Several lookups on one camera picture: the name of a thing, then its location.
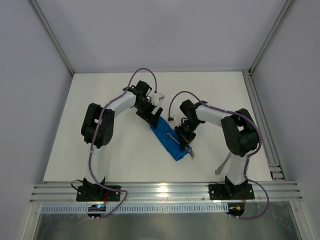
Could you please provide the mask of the aluminium front rail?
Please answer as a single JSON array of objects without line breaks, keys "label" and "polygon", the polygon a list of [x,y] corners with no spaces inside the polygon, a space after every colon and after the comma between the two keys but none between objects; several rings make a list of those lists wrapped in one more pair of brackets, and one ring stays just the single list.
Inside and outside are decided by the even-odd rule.
[{"label": "aluminium front rail", "polygon": [[[207,182],[111,182],[128,192],[126,203],[209,203]],[[263,181],[269,200],[302,201],[299,186],[294,181]],[[48,182],[34,186],[31,204],[75,203],[76,190],[69,182]]]}]

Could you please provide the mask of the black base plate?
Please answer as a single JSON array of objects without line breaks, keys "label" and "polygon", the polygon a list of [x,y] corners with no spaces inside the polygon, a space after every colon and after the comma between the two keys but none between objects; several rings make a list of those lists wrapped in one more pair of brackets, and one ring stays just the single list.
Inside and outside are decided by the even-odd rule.
[{"label": "black base plate", "polygon": [[119,202],[120,193],[86,182],[77,188],[77,202]]},{"label": "black base plate", "polygon": [[254,200],[255,194],[251,184],[244,182],[240,185],[219,183],[208,185],[210,200]]}]

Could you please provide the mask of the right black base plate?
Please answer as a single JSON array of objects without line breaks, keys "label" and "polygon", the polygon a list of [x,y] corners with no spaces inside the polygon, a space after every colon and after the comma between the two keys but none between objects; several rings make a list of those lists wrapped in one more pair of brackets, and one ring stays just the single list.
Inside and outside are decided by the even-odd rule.
[{"label": "right black base plate", "polygon": [[210,200],[254,200],[255,194],[251,184],[244,182],[240,185],[219,183],[208,185]]}]

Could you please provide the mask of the left controller board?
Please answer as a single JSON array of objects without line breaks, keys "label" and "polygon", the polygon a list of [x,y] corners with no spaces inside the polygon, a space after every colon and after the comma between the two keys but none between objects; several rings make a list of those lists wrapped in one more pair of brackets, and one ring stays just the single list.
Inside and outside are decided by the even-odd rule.
[{"label": "left controller board", "polygon": [[106,205],[103,203],[97,203],[97,204],[93,204],[90,205],[87,208],[87,215],[91,218],[91,219],[99,219],[102,215],[104,215],[106,213]]}]

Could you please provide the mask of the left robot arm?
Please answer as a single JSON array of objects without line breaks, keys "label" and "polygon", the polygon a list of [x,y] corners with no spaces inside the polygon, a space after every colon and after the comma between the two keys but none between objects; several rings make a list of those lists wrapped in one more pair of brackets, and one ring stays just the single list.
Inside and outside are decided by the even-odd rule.
[{"label": "left robot arm", "polygon": [[97,185],[103,185],[106,174],[103,173],[106,146],[109,144],[114,133],[116,117],[129,108],[136,108],[136,115],[152,127],[157,127],[163,109],[160,107],[155,113],[157,104],[164,100],[165,96],[154,92],[144,81],[137,85],[125,87],[119,96],[115,97],[106,105],[91,103],[86,111],[81,135],[84,142],[89,145],[88,174],[86,179]]}]

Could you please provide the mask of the right aluminium side rail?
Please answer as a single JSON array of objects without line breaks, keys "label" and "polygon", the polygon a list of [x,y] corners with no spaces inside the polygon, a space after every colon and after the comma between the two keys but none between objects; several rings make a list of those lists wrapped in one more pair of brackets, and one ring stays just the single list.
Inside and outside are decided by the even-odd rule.
[{"label": "right aluminium side rail", "polygon": [[242,76],[256,119],[256,124],[262,134],[263,149],[267,158],[271,178],[273,181],[287,181],[254,79],[248,70],[243,71]]}]

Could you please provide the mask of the silver table knife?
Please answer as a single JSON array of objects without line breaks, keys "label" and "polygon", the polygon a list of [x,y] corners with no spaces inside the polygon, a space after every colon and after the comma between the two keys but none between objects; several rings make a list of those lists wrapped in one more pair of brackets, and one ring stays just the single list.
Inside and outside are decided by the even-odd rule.
[{"label": "silver table knife", "polygon": [[227,155],[225,160],[222,162],[222,164],[215,170],[215,172],[214,172],[215,175],[219,176],[221,174],[222,170],[224,169],[227,162],[230,160],[231,156],[232,156],[232,153],[229,152],[229,154]]}]

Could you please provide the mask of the silver fork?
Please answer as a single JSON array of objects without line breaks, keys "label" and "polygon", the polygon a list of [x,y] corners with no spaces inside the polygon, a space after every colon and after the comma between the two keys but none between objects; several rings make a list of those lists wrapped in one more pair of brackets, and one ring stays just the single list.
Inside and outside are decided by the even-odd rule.
[{"label": "silver fork", "polygon": [[[178,142],[178,140],[175,139],[172,134],[167,133],[167,136],[168,136],[169,138],[171,138],[173,141],[175,141],[178,145],[180,145],[180,143]],[[190,156],[191,156],[192,159],[195,158],[195,154],[194,154],[194,152],[193,152],[193,150],[192,150],[191,147],[187,146],[187,147],[185,147],[185,150],[190,154]]]}]

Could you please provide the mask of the left aluminium frame post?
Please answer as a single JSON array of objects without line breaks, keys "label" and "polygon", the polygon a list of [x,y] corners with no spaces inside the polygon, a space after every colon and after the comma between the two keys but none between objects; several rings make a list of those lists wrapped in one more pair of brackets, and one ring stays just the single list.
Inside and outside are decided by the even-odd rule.
[{"label": "left aluminium frame post", "polygon": [[51,41],[53,47],[57,51],[60,59],[62,60],[64,66],[67,68],[68,72],[70,75],[73,77],[75,74],[75,71],[65,53],[63,50],[58,38],[56,37],[56,34],[51,27],[47,17],[45,16],[40,4],[38,3],[37,0],[28,0],[28,3],[30,4],[32,10],[34,11],[36,17],[38,18],[41,26],[43,27],[45,33],[47,34],[49,40]]}]

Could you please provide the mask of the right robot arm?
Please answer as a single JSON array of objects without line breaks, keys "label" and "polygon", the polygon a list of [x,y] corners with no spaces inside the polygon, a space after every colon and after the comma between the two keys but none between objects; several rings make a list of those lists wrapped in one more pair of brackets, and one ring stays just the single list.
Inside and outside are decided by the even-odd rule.
[{"label": "right robot arm", "polygon": [[250,157],[262,146],[262,137],[247,109],[227,111],[207,105],[206,102],[182,102],[180,110],[186,119],[174,128],[181,149],[185,149],[196,138],[195,130],[200,124],[210,123],[221,127],[227,156],[231,160],[229,170],[221,185],[220,197],[239,199],[249,192],[251,185],[247,177]]}]

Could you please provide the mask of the aluminium frame post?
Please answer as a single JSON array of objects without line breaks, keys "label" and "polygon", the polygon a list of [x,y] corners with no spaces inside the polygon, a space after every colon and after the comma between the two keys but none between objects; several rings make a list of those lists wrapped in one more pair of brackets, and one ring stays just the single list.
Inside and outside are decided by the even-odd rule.
[{"label": "aluminium frame post", "polygon": [[284,24],[286,18],[290,14],[292,8],[294,7],[296,0],[286,0],[284,5],[280,9],[275,21],[273,22],[270,30],[267,33],[266,38],[264,39],[256,57],[253,60],[253,63],[248,70],[249,74],[252,75],[258,68],[263,57],[266,55],[267,51],[271,47],[274,39],[276,38],[278,32],[280,31],[282,25]]},{"label": "aluminium frame post", "polygon": [[75,74],[75,71],[65,53],[63,50],[58,38],[56,37],[56,34],[51,27],[47,17],[45,16],[40,4],[38,3],[37,0],[28,0],[28,3],[30,4],[32,10],[34,11],[36,17],[38,18],[41,26],[43,27],[45,33],[47,34],[49,40],[51,41],[53,47],[57,51],[60,59],[62,60],[64,66],[67,68],[68,72],[70,75],[73,77]]}]

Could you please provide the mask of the blue satin napkin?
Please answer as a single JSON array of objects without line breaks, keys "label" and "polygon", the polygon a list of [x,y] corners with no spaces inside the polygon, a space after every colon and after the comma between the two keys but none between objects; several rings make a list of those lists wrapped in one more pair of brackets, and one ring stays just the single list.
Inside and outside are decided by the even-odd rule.
[{"label": "blue satin napkin", "polygon": [[170,133],[178,140],[178,135],[162,116],[159,118],[157,127],[151,125],[150,128],[162,146],[176,162],[183,159],[186,155],[190,155],[185,149],[181,150],[180,145],[167,136],[167,133]]}]

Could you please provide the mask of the right aluminium frame post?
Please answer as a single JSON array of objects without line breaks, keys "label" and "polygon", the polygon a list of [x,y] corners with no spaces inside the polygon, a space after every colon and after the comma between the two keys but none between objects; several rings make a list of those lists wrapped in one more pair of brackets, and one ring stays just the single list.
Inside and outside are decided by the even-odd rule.
[{"label": "right aluminium frame post", "polygon": [[275,21],[273,22],[270,30],[267,33],[266,38],[264,39],[256,57],[253,60],[253,63],[248,70],[249,74],[252,75],[258,68],[263,57],[266,55],[267,51],[271,47],[274,39],[276,38],[278,32],[280,31],[282,25],[284,24],[286,18],[290,14],[292,8],[294,7],[296,0],[286,0],[284,5],[280,9]]}]

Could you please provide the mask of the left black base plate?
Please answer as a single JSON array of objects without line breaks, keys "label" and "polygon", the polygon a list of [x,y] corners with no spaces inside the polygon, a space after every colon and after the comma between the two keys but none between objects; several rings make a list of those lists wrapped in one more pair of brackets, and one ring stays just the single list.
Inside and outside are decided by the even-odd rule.
[{"label": "left black base plate", "polygon": [[77,202],[119,202],[120,193],[86,182],[77,188]]}]

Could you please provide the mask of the controller board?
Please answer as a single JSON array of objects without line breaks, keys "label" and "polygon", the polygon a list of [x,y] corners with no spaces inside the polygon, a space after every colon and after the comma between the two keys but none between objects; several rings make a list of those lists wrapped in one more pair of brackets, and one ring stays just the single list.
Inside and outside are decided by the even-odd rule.
[{"label": "controller board", "polygon": [[245,212],[245,206],[241,204],[228,204],[226,214],[228,217],[240,218]]},{"label": "controller board", "polygon": [[104,215],[106,213],[106,205],[103,203],[97,203],[97,204],[93,204],[90,205],[87,208],[87,215],[91,218],[91,219],[99,219],[102,215]]}]

